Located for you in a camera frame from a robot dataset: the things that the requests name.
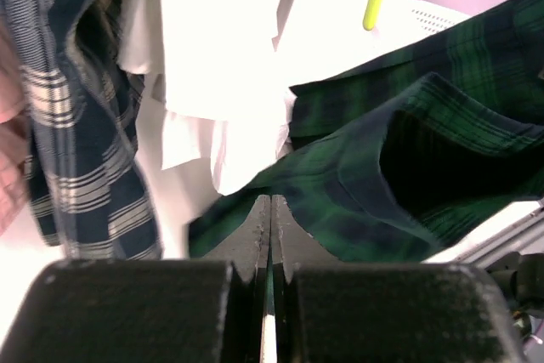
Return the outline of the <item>pink skirt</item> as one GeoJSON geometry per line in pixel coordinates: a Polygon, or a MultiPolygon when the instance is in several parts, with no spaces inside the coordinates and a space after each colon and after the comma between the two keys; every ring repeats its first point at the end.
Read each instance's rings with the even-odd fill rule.
{"type": "Polygon", "coordinates": [[[28,152],[26,98],[20,63],[11,37],[1,26],[1,231],[28,201],[25,159],[28,152]]]}

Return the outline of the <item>navy cream plaid skirt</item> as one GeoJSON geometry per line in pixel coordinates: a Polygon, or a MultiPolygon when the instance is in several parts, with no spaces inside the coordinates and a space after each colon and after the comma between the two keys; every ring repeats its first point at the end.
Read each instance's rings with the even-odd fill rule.
{"type": "Polygon", "coordinates": [[[45,243],[69,258],[158,259],[135,160],[142,76],[117,65],[122,0],[1,0],[30,116],[25,176],[45,243]]]}

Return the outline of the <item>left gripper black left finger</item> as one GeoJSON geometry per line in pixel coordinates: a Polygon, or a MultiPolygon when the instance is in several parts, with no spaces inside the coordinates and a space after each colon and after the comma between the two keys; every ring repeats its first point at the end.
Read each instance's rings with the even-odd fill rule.
{"type": "Polygon", "coordinates": [[[270,198],[260,196],[197,260],[48,265],[25,295],[2,361],[260,361],[270,210],[270,198]]]}

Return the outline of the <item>white plastic basket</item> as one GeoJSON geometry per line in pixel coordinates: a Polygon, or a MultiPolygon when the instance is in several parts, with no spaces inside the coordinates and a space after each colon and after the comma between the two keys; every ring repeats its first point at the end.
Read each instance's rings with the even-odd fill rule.
{"type": "Polygon", "coordinates": [[[434,5],[430,9],[425,9],[422,5],[414,6],[411,12],[427,36],[447,30],[470,18],[467,14],[448,8],[436,8],[434,5]]]}

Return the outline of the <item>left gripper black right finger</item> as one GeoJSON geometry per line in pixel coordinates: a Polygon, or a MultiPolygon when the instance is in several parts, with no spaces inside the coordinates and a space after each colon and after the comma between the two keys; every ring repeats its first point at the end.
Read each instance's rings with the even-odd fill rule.
{"type": "Polygon", "coordinates": [[[524,362],[499,286],[470,264],[333,257],[271,200],[280,362],[524,362]]]}

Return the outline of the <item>dark green plaid skirt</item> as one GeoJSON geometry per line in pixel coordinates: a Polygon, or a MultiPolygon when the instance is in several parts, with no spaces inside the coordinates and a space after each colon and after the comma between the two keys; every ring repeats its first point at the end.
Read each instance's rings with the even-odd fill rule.
{"type": "Polygon", "coordinates": [[[293,92],[292,152],[190,224],[192,257],[261,195],[284,196],[348,262],[422,261],[543,196],[543,0],[507,0],[293,92]]]}

